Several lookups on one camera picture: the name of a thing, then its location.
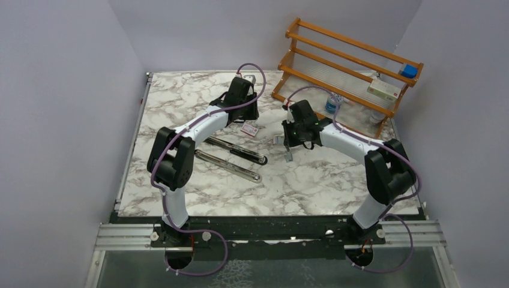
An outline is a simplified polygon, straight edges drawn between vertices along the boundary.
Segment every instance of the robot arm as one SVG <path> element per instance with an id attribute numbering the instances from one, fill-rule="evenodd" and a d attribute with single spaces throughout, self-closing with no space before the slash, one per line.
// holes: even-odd
<path id="1" fill-rule="evenodd" d="M 195 148 L 216 131 L 227 127 L 232 122 L 258 119 L 256 102 L 240 109 L 217 112 L 213 115 L 211 115 L 211 112 L 244 104 L 256 98 L 254 92 L 255 81 L 256 79 L 252 75 L 244 78 L 233 78 L 229 90 L 218 99 L 210 102 L 204 113 L 174 130 L 163 127 L 157 132 L 146 167 L 150 173 L 152 173 L 159 156 L 168 143 L 183 129 L 187 130 L 170 147 L 170 149 L 176 149 L 175 156 L 166 154 L 155 172 L 155 181 L 164 188 L 162 193 L 166 194 L 166 197 L 164 197 L 166 199 L 165 204 L 173 223 L 177 227 L 182 227 L 188 219 L 185 208 L 184 186 L 193 172 Z M 191 123 L 194 123 L 203 115 L 210 116 L 188 129 Z M 167 222 L 167 217 L 163 216 L 163 221 L 171 226 Z"/>
<path id="2" fill-rule="evenodd" d="M 313 149 L 315 145 L 329 147 L 350 156 L 366 167 L 369 195 L 347 221 L 349 234 L 347 236 L 352 240 L 363 238 L 378 223 L 379 217 L 392 201 L 405 193 L 416 181 L 415 173 L 410 167 L 393 154 L 370 143 L 385 145 L 407 158 L 403 145 L 396 139 L 383 142 L 352 131 L 349 133 L 366 141 L 349 136 L 338 130 L 331 119 L 318 120 L 307 100 L 283 108 L 288 111 L 288 118 L 282 123 L 285 131 L 283 143 L 287 150 L 299 145 L 304 145 L 307 149 Z M 311 147 L 306 146 L 306 142 L 311 142 Z"/>

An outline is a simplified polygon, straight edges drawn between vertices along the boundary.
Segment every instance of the small card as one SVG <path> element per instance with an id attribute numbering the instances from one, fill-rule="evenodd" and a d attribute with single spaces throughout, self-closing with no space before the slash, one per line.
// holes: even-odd
<path id="1" fill-rule="evenodd" d="M 244 123 L 240 131 L 244 132 L 245 134 L 248 134 L 251 137 L 255 137 L 256 133 L 258 133 L 258 128 L 255 128 L 249 124 Z"/>

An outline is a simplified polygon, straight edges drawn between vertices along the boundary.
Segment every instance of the chrome tongs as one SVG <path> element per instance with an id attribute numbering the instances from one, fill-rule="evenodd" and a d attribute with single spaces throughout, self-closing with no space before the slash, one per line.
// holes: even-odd
<path id="1" fill-rule="evenodd" d="M 216 137 L 209 137 L 209 138 L 205 139 L 204 142 L 207 144 L 210 144 L 210 145 L 214 145 L 214 146 L 218 146 L 220 148 L 226 149 L 231 154 L 239 156 L 243 159 L 246 159 L 246 160 L 251 161 L 258 165 L 265 165 L 268 162 L 267 157 L 264 156 L 263 154 L 245 149 L 243 147 L 232 144 L 230 142 L 218 139 Z M 247 179 L 251 182 L 254 182 L 254 183 L 262 182 L 262 177 L 260 174 L 255 173 L 251 170 L 242 168 L 242 167 L 235 165 L 233 163 L 230 163 L 224 159 L 217 158 L 217 157 L 215 157 L 209 153 L 203 152 L 199 149 L 194 151 L 194 156 L 196 156 L 198 159 L 201 159 L 205 162 L 209 162 L 209 163 L 214 164 L 218 167 L 221 167 L 224 170 L 226 170 L 234 175 L 240 176 L 244 179 Z"/>

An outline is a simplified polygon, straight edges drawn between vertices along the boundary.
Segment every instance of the blue box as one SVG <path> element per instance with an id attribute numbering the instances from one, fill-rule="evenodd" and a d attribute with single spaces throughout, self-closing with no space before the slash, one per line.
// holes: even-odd
<path id="1" fill-rule="evenodd" d="M 403 77 L 413 79 L 417 76 L 417 68 L 409 64 L 403 64 L 399 70 L 399 74 Z"/>

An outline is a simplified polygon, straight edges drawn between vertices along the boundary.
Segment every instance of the marble table surface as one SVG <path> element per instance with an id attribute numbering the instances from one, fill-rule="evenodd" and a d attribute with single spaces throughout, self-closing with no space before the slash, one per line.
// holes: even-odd
<path id="1" fill-rule="evenodd" d="M 262 78 L 259 73 L 253 74 L 257 78 L 255 90 L 259 92 Z M 281 108 L 281 102 L 270 96 L 282 74 L 267 71 L 266 75 L 267 87 L 258 100 L 260 117 L 256 121 L 248 121 L 259 129 L 256 137 L 242 133 L 241 124 L 230 124 L 214 136 L 265 154 L 268 164 L 259 166 L 206 143 L 198 147 L 259 173 L 262 182 L 252 183 L 195 157 L 193 174 L 185 186 L 189 215 L 353 213 L 368 193 L 364 166 L 338 151 L 323 147 L 312 151 L 302 147 L 292 148 L 294 161 L 287 163 L 285 148 L 273 144 L 274 136 L 283 135 L 281 122 L 286 112 Z M 234 76 L 233 71 L 154 73 L 128 168 L 119 216 L 163 214 L 160 192 L 150 185 L 150 174 L 146 171 L 146 161 L 157 130 L 163 126 L 177 127 L 194 118 L 210 101 L 228 90 Z M 394 131 L 388 121 L 381 138 L 387 140 L 392 137 Z M 411 199 L 398 203 L 392 211 L 417 214 L 417 208 L 418 202 Z"/>

